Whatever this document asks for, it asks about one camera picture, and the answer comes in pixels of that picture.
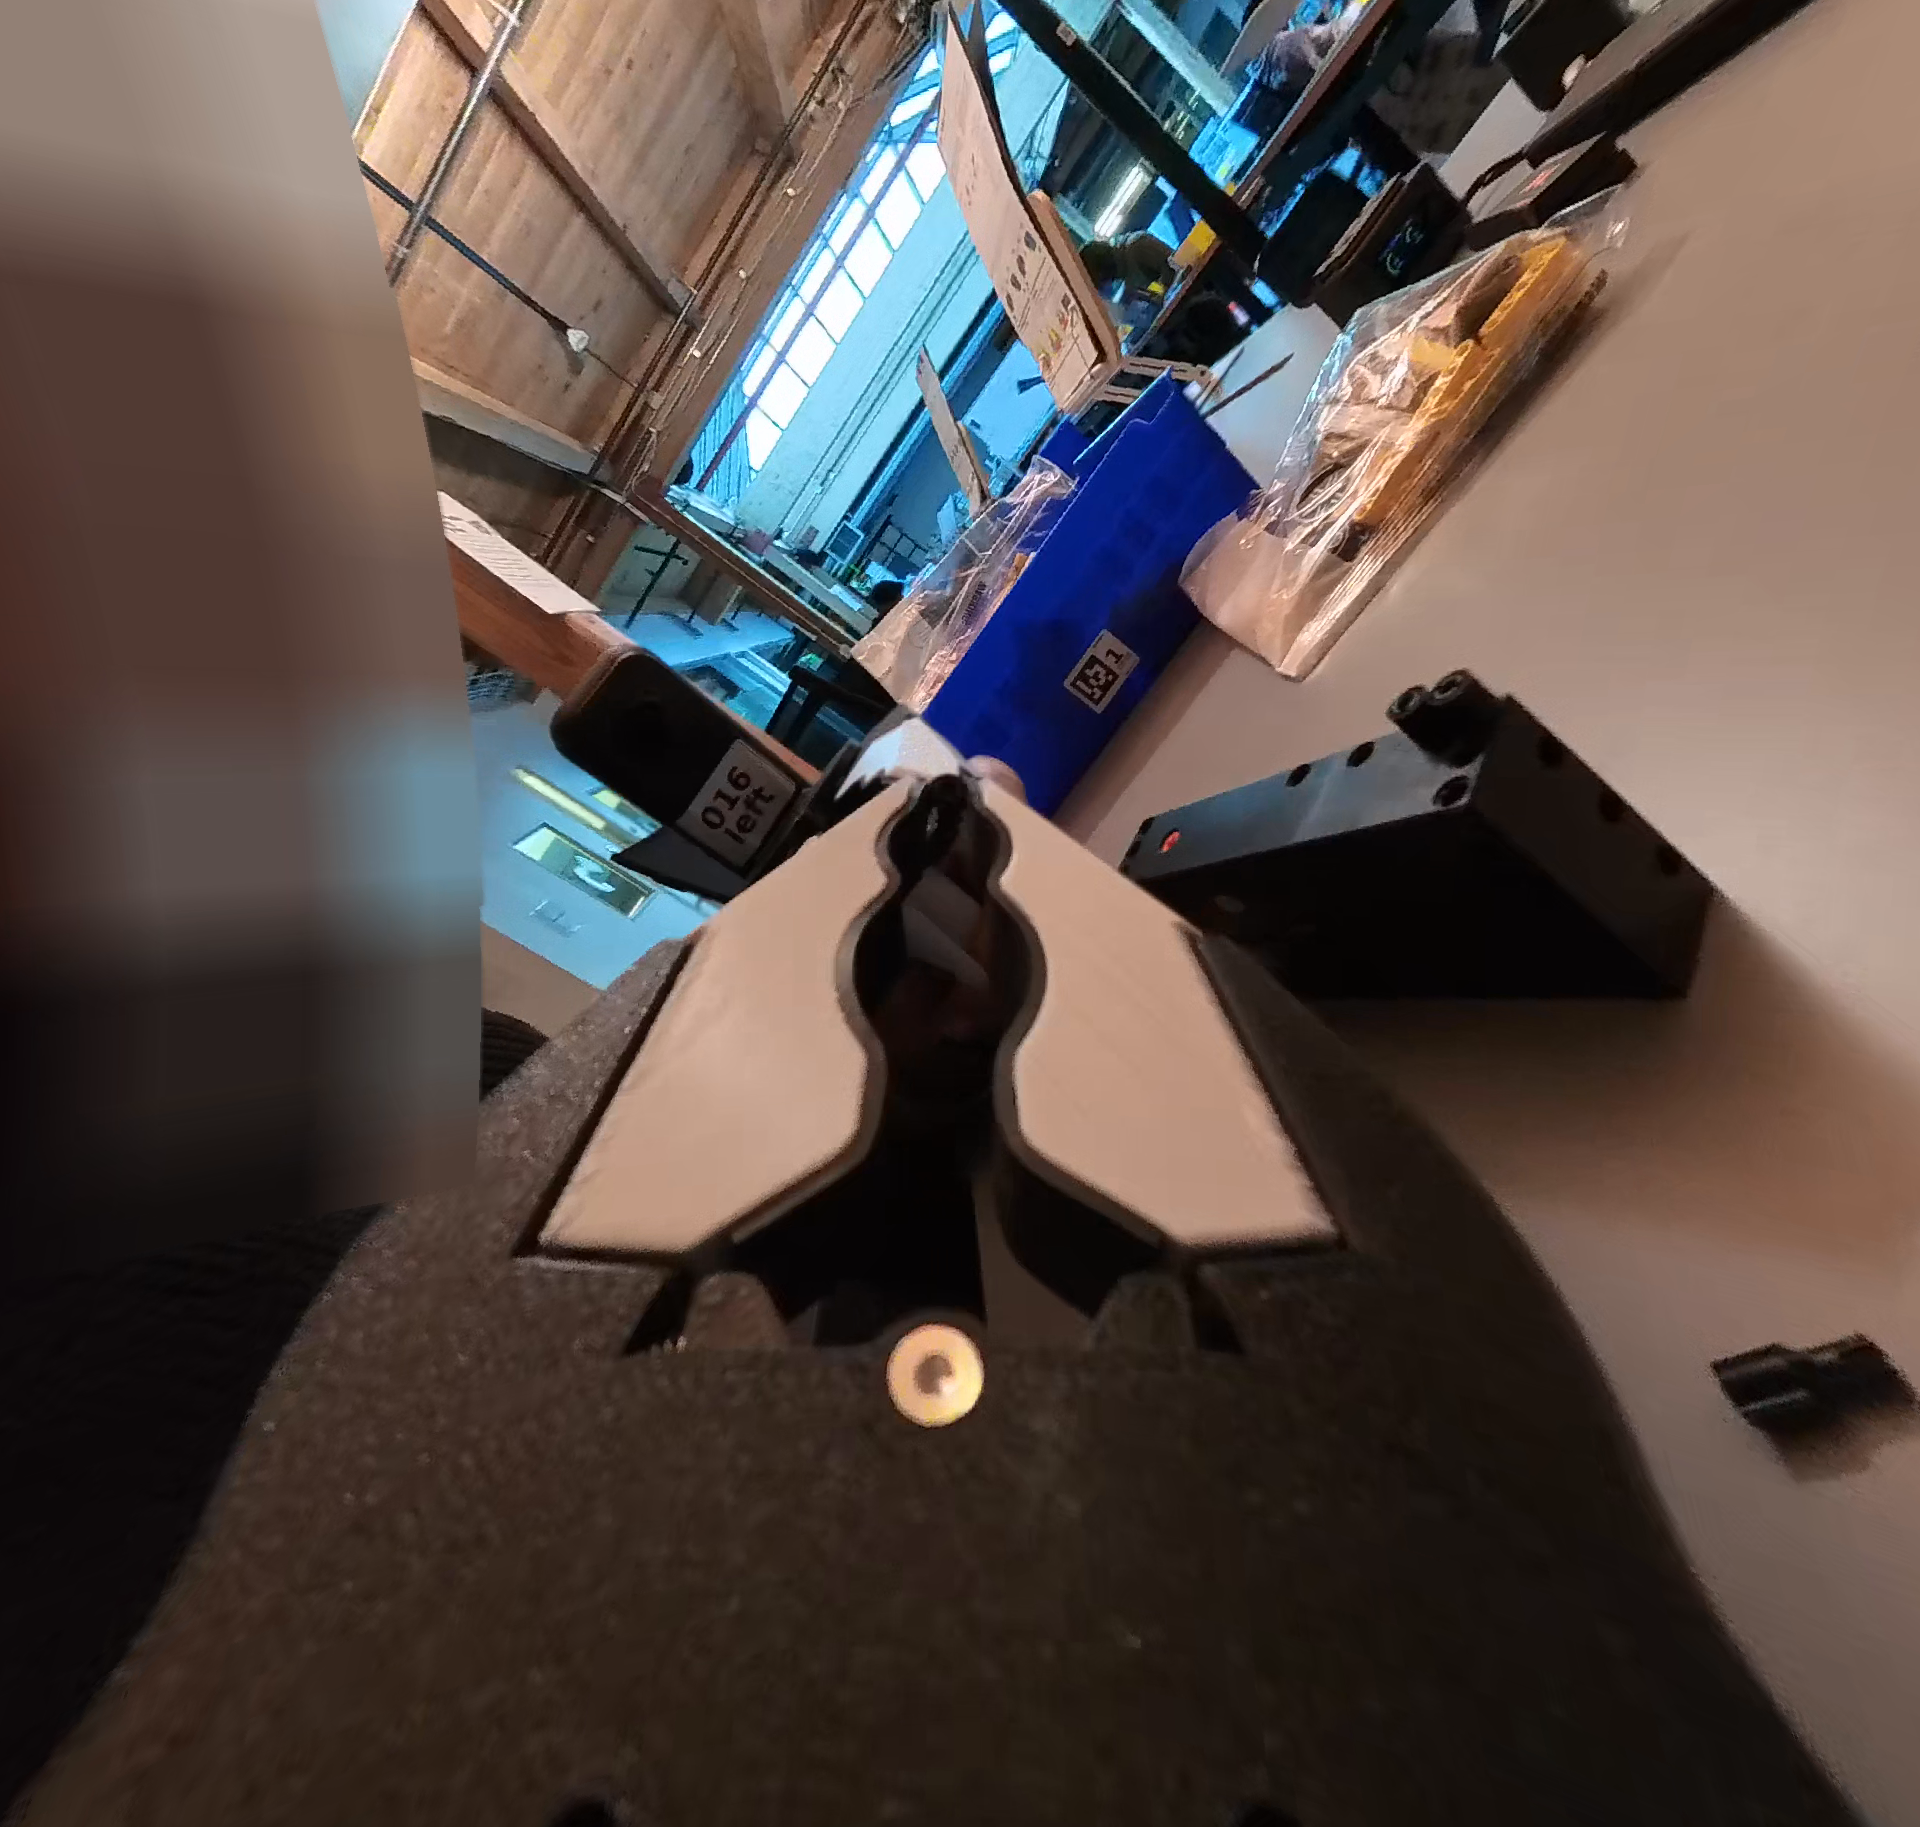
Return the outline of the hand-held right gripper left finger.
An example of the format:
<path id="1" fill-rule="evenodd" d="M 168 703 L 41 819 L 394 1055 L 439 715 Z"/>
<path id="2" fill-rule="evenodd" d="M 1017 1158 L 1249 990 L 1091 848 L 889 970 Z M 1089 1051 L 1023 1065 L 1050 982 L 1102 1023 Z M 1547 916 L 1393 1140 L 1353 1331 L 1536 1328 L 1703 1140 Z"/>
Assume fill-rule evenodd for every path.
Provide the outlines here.
<path id="1" fill-rule="evenodd" d="M 874 1144 L 876 1034 L 855 944 L 900 887 L 888 783 L 707 921 L 625 1061 L 539 1250 L 715 1258 Z"/>

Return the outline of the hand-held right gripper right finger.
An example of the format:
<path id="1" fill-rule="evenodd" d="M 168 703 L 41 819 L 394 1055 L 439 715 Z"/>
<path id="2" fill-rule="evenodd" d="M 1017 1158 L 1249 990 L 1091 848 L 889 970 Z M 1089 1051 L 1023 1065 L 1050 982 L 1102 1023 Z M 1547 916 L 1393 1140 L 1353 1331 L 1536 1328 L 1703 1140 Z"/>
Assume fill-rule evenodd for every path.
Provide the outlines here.
<path id="1" fill-rule="evenodd" d="M 994 1080 L 1015 1258 L 1334 1245 L 1198 934 L 1002 786 L 971 787 L 994 834 L 990 892 L 1029 965 Z"/>

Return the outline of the black perforated block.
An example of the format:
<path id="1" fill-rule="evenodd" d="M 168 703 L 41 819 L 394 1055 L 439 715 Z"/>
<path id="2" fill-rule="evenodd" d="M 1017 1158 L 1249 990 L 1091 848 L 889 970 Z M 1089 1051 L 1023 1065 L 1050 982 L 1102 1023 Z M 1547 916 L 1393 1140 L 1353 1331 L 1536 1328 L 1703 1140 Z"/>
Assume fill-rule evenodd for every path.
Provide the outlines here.
<path id="1" fill-rule="evenodd" d="M 1690 991 L 1714 887 L 1570 744 L 1465 667 L 1386 717 L 1145 819 L 1121 872 L 1301 997 Z"/>

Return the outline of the clear plastic bag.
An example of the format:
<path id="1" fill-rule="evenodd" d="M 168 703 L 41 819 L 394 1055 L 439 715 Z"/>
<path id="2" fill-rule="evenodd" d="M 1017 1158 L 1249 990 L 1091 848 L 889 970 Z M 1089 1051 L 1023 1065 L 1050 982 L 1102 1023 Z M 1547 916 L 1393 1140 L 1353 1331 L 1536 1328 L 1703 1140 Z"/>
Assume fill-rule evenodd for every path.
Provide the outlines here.
<path id="1" fill-rule="evenodd" d="M 1045 461 L 972 518 L 855 643 L 858 666 L 904 710 L 926 712 L 1062 518 L 1073 472 Z"/>

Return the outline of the blue plastic bin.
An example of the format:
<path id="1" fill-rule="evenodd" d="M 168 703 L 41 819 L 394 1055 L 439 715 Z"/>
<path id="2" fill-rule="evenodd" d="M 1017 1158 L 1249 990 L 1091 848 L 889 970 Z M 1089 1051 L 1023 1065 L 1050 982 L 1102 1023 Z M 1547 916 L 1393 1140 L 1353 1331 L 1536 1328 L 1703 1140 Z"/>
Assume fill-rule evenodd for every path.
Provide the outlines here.
<path id="1" fill-rule="evenodd" d="M 1182 566 L 1255 484 L 1168 377 L 1095 438 L 1065 425 L 1041 463 L 1072 486 L 1041 506 L 1025 568 L 922 717 L 1053 816 L 1188 641 Z"/>

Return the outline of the plastic bag of yellow parts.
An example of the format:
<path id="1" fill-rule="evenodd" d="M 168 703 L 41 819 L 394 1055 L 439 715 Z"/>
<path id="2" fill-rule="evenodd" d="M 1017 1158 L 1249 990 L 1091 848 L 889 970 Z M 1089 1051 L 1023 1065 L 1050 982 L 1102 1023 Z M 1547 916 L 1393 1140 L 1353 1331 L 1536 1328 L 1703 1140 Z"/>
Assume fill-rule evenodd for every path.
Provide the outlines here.
<path id="1" fill-rule="evenodd" d="M 1590 316 L 1624 230 L 1614 184 L 1363 305 L 1273 476 L 1188 555 L 1198 615 L 1304 680 Z"/>

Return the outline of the brown cardboard box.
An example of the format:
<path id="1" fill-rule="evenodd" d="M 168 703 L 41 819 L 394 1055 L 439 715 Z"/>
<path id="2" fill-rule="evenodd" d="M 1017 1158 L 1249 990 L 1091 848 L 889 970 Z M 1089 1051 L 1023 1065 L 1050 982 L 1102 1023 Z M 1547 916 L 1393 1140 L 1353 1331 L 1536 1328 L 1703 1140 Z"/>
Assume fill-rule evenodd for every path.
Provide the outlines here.
<path id="1" fill-rule="evenodd" d="M 1023 185 L 1005 141 L 978 5 L 942 4 L 937 145 L 972 251 L 1056 408 L 1077 415 L 1115 378 L 1116 321 L 1062 216 Z"/>

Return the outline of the black device with lit display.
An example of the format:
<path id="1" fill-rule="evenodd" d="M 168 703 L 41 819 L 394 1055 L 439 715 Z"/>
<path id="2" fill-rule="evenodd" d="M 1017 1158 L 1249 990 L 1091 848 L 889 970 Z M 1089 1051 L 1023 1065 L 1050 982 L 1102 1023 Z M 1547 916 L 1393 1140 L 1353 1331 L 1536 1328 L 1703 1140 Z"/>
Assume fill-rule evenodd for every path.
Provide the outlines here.
<path id="1" fill-rule="evenodd" d="M 1316 269 L 1304 302 L 1333 322 L 1430 279 L 1465 244 L 1469 212 L 1433 164 L 1385 181 Z"/>

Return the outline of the black flat case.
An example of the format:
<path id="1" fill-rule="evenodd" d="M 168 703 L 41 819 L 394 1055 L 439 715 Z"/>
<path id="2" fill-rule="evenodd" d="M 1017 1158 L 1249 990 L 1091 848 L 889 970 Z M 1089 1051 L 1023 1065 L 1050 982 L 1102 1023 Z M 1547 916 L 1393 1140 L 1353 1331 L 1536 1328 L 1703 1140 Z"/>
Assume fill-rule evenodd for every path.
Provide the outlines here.
<path id="1" fill-rule="evenodd" d="M 1661 1 L 1582 69 L 1525 156 L 1542 160 L 1596 135 L 1628 133 L 1808 1 Z"/>

